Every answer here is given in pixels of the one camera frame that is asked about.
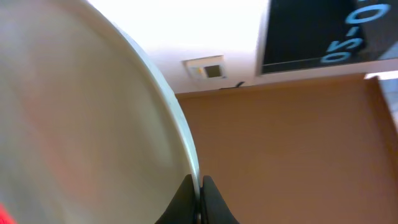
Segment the light green plate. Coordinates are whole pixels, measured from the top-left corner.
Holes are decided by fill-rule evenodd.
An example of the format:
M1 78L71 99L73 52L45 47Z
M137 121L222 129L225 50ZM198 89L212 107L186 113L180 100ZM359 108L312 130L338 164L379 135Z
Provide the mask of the light green plate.
M199 166L163 74L87 1L1 2L1 204L16 223L155 223Z

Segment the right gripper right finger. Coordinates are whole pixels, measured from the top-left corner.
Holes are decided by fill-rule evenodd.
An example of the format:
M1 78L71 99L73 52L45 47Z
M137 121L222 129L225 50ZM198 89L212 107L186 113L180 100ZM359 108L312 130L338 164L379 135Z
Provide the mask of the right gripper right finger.
M203 177L200 206L201 224L239 224L209 175Z

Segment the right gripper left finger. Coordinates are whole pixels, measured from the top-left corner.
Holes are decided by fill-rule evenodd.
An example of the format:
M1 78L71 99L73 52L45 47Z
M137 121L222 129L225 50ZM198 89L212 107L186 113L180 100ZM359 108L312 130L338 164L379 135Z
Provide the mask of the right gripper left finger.
M165 212L155 224L194 224L197 198L191 175L186 175Z

